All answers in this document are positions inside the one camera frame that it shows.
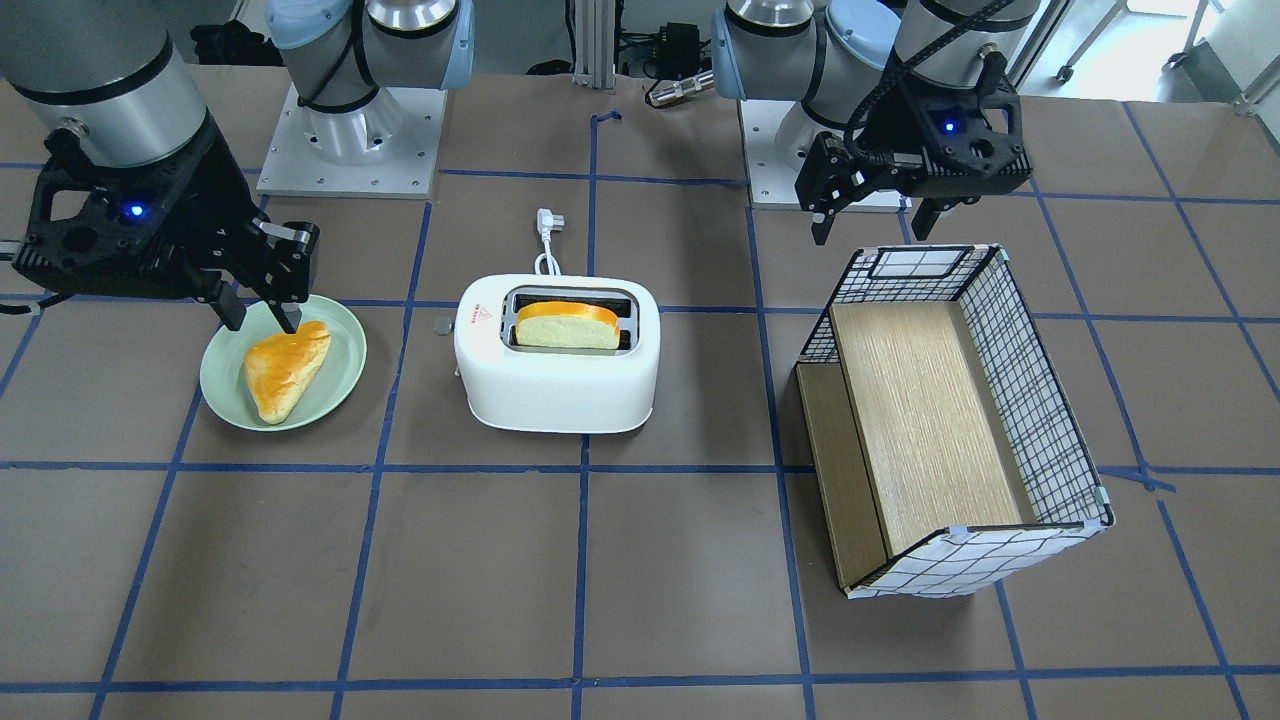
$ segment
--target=metal mounting plate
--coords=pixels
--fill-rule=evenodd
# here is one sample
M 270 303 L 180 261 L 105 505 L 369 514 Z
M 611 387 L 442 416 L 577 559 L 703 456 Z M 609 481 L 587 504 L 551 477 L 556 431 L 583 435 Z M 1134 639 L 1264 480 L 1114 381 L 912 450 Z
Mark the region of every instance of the metal mounting plate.
M 307 142 L 306 114 L 298 108 L 297 90 L 289 86 L 257 177 L 257 191 L 294 197 L 429 197 L 448 94 L 416 87 L 389 91 L 412 118 L 412 124 L 402 131 L 406 136 L 397 138 L 401 150 L 375 164 L 339 165 L 320 156 Z

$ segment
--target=white power cord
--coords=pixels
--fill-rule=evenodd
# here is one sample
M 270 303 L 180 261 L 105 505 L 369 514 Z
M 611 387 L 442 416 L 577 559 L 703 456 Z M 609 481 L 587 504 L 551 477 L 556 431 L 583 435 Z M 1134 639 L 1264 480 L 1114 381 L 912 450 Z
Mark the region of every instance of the white power cord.
M 552 255 L 552 231 L 564 229 L 564 215 L 556 215 L 547 208 L 538 209 L 536 222 L 538 236 L 543 238 L 543 254 L 534 260 L 535 275 L 558 275 L 559 263 Z

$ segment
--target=toast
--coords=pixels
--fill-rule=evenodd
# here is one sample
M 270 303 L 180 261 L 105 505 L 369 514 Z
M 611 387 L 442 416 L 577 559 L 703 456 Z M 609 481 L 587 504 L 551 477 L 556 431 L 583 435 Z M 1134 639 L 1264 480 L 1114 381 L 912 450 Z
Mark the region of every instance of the toast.
M 532 347 L 617 350 L 618 316 L 588 302 L 531 302 L 516 314 L 516 342 Z

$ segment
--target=bread slice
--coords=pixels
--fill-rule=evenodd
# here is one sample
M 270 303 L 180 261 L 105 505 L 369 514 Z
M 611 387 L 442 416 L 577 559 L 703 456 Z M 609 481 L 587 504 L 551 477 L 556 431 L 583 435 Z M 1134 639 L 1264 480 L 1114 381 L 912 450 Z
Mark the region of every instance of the bread slice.
M 589 302 L 530 302 L 516 314 L 516 342 L 534 347 L 617 350 L 618 316 Z
M 294 334 L 276 333 L 244 354 L 244 383 L 257 414 L 279 425 L 293 413 L 329 354 L 333 336 L 320 320 L 307 320 Z

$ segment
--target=blue tape grid line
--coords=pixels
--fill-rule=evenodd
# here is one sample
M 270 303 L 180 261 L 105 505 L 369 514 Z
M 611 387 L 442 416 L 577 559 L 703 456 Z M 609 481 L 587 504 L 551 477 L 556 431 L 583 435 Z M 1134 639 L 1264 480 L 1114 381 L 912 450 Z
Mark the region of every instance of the blue tape grid line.
M 120 651 L 124 650 L 124 638 L 129 632 L 129 623 L 133 621 L 133 610 L 137 607 L 138 596 L 142 593 L 142 582 L 146 579 L 147 566 L 151 564 L 151 553 L 156 546 L 156 537 L 160 534 L 160 524 L 164 520 L 164 511 L 169 506 L 169 497 L 173 493 L 174 480 L 178 478 L 179 464 L 183 452 L 187 451 L 187 441 L 191 438 L 191 428 L 196 423 L 196 413 L 200 410 L 200 401 L 204 395 L 200 387 L 191 396 L 191 405 L 187 406 L 187 416 L 182 423 L 182 432 L 178 433 L 178 445 L 174 447 L 173 457 L 165 473 L 164 484 L 160 488 L 160 497 L 156 500 L 156 509 L 151 514 L 151 525 L 147 528 L 146 541 L 142 543 L 142 552 L 138 556 L 138 565 L 133 571 L 133 582 L 129 583 L 129 593 L 124 600 L 124 609 L 120 611 L 120 621 L 115 628 L 115 637 L 111 639 L 111 650 L 106 656 L 102 667 L 102 678 L 93 692 L 93 705 L 90 707 L 88 720 L 99 720 L 102 715 L 102 706 L 106 703 L 108 687 L 115 675 L 115 666 L 120 660 Z
M 622 113 L 617 110 L 609 110 L 603 115 L 591 115 L 591 161 L 590 161 L 590 174 L 588 176 L 588 205 L 586 205 L 586 274 L 588 277 L 595 275 L 595 201 L 599 190 L 600 177 L 596 174 L 599 168 L 599 131 L 600 123 L 607 120 L 621 120 Z
M 401 328 L 399 356 L 396 359 L 396 378 L 387 396 L 387 410 L 383 415 L 383 432 L 378 438 L 378 455 L 374 460 L 374 477 L 369 484 L 369 511 L 365 519 L 365 533 L 360 543 L 360 560 L 356 565 L 356 582 L 351 591 L 351 610 L 347 614 L 347 632 L 342 641 L 342 656 L 338 661 L 337 687 L 333 691 L 330 720 L 342 717 L 342 702 L 346 693 L 347 676 L 351 671 L 351 653 L 356 644 L 356 629 L 360 625 L 360 605 L 365 596 L 365 578 L 369 575 L 369 553 L 374 544 L 374 525 L 378 521 L 378 501 L 381 496 L 383 475 L 387 471 L 387 448 L 390 445 L 392 424 L 396 418 L 396 401 L 399 397 L 399 383 L 404 372 L 404 355 L 408 351 L 410 331 L 413 324 L 413 293 L 417 292 L 417 278 L 422 270 L 422 256 L 426 254 L 426 237 L 431 225 L 431 204 L 422 208 L 422 222 L 419 227 L 417 250 L 413 254 L 413 268 L 410 270 L 408 293 L 404 299 L 404 315 Z
M 169 462 L 132 461 L 82 461 L 82 460 L 0 460 L 0 470 L 105 470 L 105 471 L 156 471 L 168 470 Z M 179 473 L 372 473 L 372 465 L 342 465 L 323 462 L 178 462 Z M 591 473 L 611 473 L 618 475 L 646 474 L 769 474 L 776 465 L 607 465 L 589 464 Z M 384 462 L 384 473 L 403 474 L 575 474 L 581 465 L 412 465 Z M 783 465 L 785 473 L 813 473 L 813 465 Z M 1170 475 L 1248 475 L 1280 477 L 1280 468 L 1261 466 L 1192 466 L 1192 465 L 1152 465 L 1152 473 Z M 1139 480 L 1138 468 L 1121 465 L 1102 465 L 1098 471 L 1115 478 Z M 1172 489 L 1171 483 L 1156 480 L 1164 489 Z
M 764 397 L 769 409 L 769 441 L 773 445 L 773 464 L 777 468 L 778 512 L 782 521 L 782 546 L 787 562 L 787 584 L 791 592 L 791 620 L 795 624 L 796 651 L 800 659 L 800 682 L 804 691 L 806 720 L 818 716 L 813 698 L 813 671 L 809 667 L 809 641 L 804 625 L 804 607 L 800 600 L 800 574 L 796 569 L 795 537 L 791 532 L 791 503 L 787 498 L 787 477 L 782 460 L 782 433 L 778 427 L 778 405 L 773 387 L 773 360 L 769 352 L 769 327 L 764 313 L 764 284 L 760 279 L 760 255 L 755 241 L 755 215 L 750 205 L 746 213 L 746 242 L 751 252 L 751 283 L 755 290 L 755 322 L 760 333 L 760 361 L 764 370 Z
M 1174 197 L 1155 195 L 1097 195 L 1092 192 L 1047 192 L 1042 190 L 1015 190 L 1010 197 L 1047 197 L 1050 200 L 1102 200 L 1111 202 L 1172 202 Z M 1247 197 L 1176 197 L 1193 205 L 1280 205 L 1280 200 Z
M 577 475 L 577 565 L 573 579 L 573 684 L 570 719 L 582 717 L 582 669 L 586 662 L 586 539 L 590 509 L 591 436 L 582 436 L 582 457 Z
M 49 297 L 47 292 L 0 292 L 0 302 L 35 302 L 37 300 L 44 300 Z M 259 302 L 256 299 L 244 299 L 250 304 Z M 415 309 L 436 309 L 436 310 L 457 310 L 458 302 L 456 300 L 413 300 L 406 302 L 403 300 L 388 300 L 388 299 L 362 299 L 362 297 L 335 297 L 335 302 L 346 305 L 348 307 L 396 307 L 403 309 L 407 305 L 412 305 Z M 150 297 L 110 297 L 105 295 L 77 295 L 68 300 L 68 302 L 170 302 L 170 304 L 195 304 L 195 300 L 157 300 Z M 768 315 L 820 315 L 820 306 L 813 307 L 764 307 L 764 313 Z M 739 314 L 739 315 L 753 315 L 758 310 L 750 305 L 659 305 L 659 313 L 705 313 L 705 314 Z M 1219 323 L 1219 324 L 1239 324 L 1245 323 L 1251 325 L 1280 325 L 1280 318 L 1270 316 L 1251 316 L 1242 315 L 1239 318 L 1230 318 L 1226 315 L 1212 316 L 1212 315 L 1126 315 L 1126 314 L 1097 314 L 1097 313 L 1056 313 L 1056 311 L 1036 311 L 1032 313 L 1032 318 L 1037 320 L 1096 320 L 1096 322 L 1108 322 L 1108 323 Z
M 4 397 L 6 389 L 9 389 L 9 380 L 13 379 L 13 374 L 18 372 L 18 363 L 22 361 L 22 356 L 27 352 L 27 346 L 31 345 L 31 338 L 35 337 L 36 329 L 40 328 L 40 320 L 44 315 L 36 315 L 27 323 L 27 331 L 22 333 L 22 340 L 18 341 L 18 348 L 14 350 L 13 357 L 9 360 L 9 366 L 5 368 L 4 375 L 0 377 L 0 397 Z
M 1009 606 L 1009 597 L 1005 594 L 1005 582 L 996 580 L 996 598 L 1000 601 L 1000 614 L 1005 619 L 1005 633 L 1009 635 L 1009 650 L 1014 656 L 1014 674 L 1018 685 L 1023 691 L 1023 705 L 1027 706 L 1027 720 L 1039 720 L 1036 712 L 1036 698 L 1032 696 L 1032 684 L 1027 678 L 1027 664 L 1023 662 L 1023 647 L 1018 643 L 1018 629 L 1014 625 L 1014 610 Z
M 1133 131 L 1138 133 L 1138 140 L 1142 142 L 1142 149 L 1147 151 L 1147 156 L 1151 159 L 1151 164 L 1156 168 L 1156 173 L 1160 176 L 1160 182 L 1165 184 L 1165 190 L 1169 192 L 1170 200 L 1174 201 L 1174 208 L 1178 210 L 1178 215 L 1183 219 L 1183 224 L 1187 227 L 1188 234 L 1192 236 L 1192 243 L 1196 245 L 1196 251 L 1199 252 L 1201 260 L 1204 261 L 1204 269 L 1208 270 L 1210 277 L 1213 278 L 1213 284 L 1217 286 L 1217 292 L 1221 293 L 1222 301 L 1226 302 L 1226 309 L 1231 313 L 1231 318 L 1235 319 L 1236 325 L 1240 328 L 1240 334 L 1244 336 L 1245 345 L 1249 346 L 1249 352 L 1253 354 L 1253 359 L 1258 364 L 1258 369 L 1262 370 L 1262 377 L 1266 378 L 1267 384 L 1271 387 L 1271 395 L 1280 401 L 1280 386 L 1276 386 L 1275 377 L 1271 375 L 1271 370 L 1267 368 L 1266 360 L 1262 359 L 1262 352 L 1258 351 L 1258 346 L 1253 342 L 1253 336 L 1249 334 L 1249 328 L 1240 322 L 1240 313 L 1235 309 L 1235 302 L 1231 301 L 1231 295 L 1226 291 L 1226 284 L 1222 283 L 1222 278 L 1219 277 L 1217 269 L 1213 268 L 1213 261 L 1210 259 L 1208 252 L 1204 250 L 1204 243 L 1201 242 L 1199 234 L 1192 225 L 1192 219 L 1187 215 L 1187 209 L 1183 208 L 1181 199 L 1174 192 L 1174 186 L 1169 182 L 1169 176 L 1165 174 L 1165 169 L 1160 165 L 1160 160 L 1156 159 L 1155 151 L 1151 149 L 1151 143 L 1147 142 L 1147 136 L 1143 135 L 1142 127 L 1138 126 L 1138 118 L 1134 117 L 1133 109 L 1129 108 L 1128 102 L 1121 102 L 1125 115 L 1129 117 L 1129 124 L 1133 126 Z
M 1032 188 L 1038 193 L 1039 186 L 1036 183 L 1036 178 L 1030 178 Z M 1134 459 L 1138 461 L 1138 473 L 1147 475 L 1151 470 L 1147 464 L 1147 459 L 1142 455 L 1142 447 L 1138 445 L 1138 433 L 1134 430 L 1133 419 L 1129 418 L 1129 407 L 1125 405 L 1124 395 L 1120 392 L 1120 382 L 1116 379 L 1115 372 L 1111 369 L 1111 360 L 1107 357 L 1107 351 L 1102 347 L 1102 337 L 1098 334 L 1097 327 L 1094 327 L 1092 315 L 1089 314 L 1089 306 L 1084 301 L 1084 291 L 1080 290 L 1080 283 L 1075 278 L 1075 270 L 1071 269 L 1071 260 L 1066 255 L 1066 247 L 1062 245 L 1062 238 L 1057 234 L 1057 225 L 1053 223 L 1053 217 L 1048 211 L 1048 204 L 1041 196 L 1036 197 L 1036 202 L 1039 205 L 1041 214 L 1044 217 L 1044 224 L 1048 227 L 1048 234 L 1053 240 L 1053 247 L 1057 250 L 1057 256 L 1062 261 L 1062 269 L 1066 272 L 1066 279 L 1071 284 L 1071 292 L 1075 295 L 1075 302 L 1080 306 L 1080 313 L 1084 315 L 1084 324 L 1089 331 L 1089 337 L 1093 340 L 1093 347 L 1098 352 L 1098 360 L 1102 363 L 1102 370 L 1106 373 L 1107 384 L 1111 386 L 1111 393 L 1115 396 L 1116 406 L 1120 410 L 1120 418 L 1124 420 L 1125 433 L 1129 436 L 1129 445 L 1133 447 Z
M 1229 665 L 1234 676 L 1280 676 L 1280 665 Z M 1102 678 L 1213 678 L 1224 676 L 1221 665 L 1152 665 L 1116 667 L 1050 667 L 1018 670 L 936 670 L 919 673 L 815 673 L 814 685 L 868 685 L 904 683 L 992 683 L 1028 680 L 1087 680 Z M 367 691 L 477 691 L 477 689 L 571 689 L 573 678 L 388 678 L 348 680 L 348 692 Z M 625 675 L 591 678 L 591 688 L 713 688 L 753 685 L 799 685 L 800 674 L 773 675 Z M 102 687 L 96 682 L 0 683 L 4 694 L 84 694 Z M 306 693 L 334 692 L 337 680 L 125 680 L 108 683 L 116 693 Z
M 1240 714 L 1240 720 L 1249 720 L 1249 711 L 1244 707 L 1244 698 L 1240 696 L 1240 687 L 1235 682 L 1235 673 L 1226 660 L 1226 651 L 1222 650 L 1222 641 L 1217 635 L 1217 629 L 1213 628 L 1213 619 L 1210 618 L 1208 606 L 1204 605 L 1204 596 L 1199 592 L 1199 585 L 1196 583 L 1196 575 L 1192 573 L 1192 565 L 1187 560 L 1187 553 L 1183 551 L 1181 541 L 1178 538 L 1178 530 L 1174 528 L 1174 519 L 1169 515 L 1169 507 L 1165 506 L 1164 500 L 1157 500 L 1156 505 L 1160 507 L 1160 516 L 1165 520 L 1165 530 L 1169 533 L 1169 541 L 1174 544 L 1174 555 L 1178 556 L 1178 565 L 1181 566 L 1183 575 L 1187 578 L 1187 585 L 1192 591 L 1192 597 L 1196 598 L 1196 609 L 1199 610 L 1201 620 L 1204 623 L 1204 632 L 1208 633 L 1210 643 L 1213 644 L 1213 653 L 1217 656 L 1222 676 L 1226 678 L 1226 687 L 1231 691 L 1231 698 L 1235 701 L 1235 708 Z
M 1164 480 L 1157 480 L 1152 478 L 1151 474 L 1139 473 L 1137 468 L 1097 468 L 1100 475 L 1108 475 L 1112 478 L 1120 478 L 1121 480 L 1133 480 L 1135 483 L 1142 483 L 1147 489 L 1162 489 L 1169 492 L 1178 492 L 1178 488 L 1172 483 L 1166 483 Z

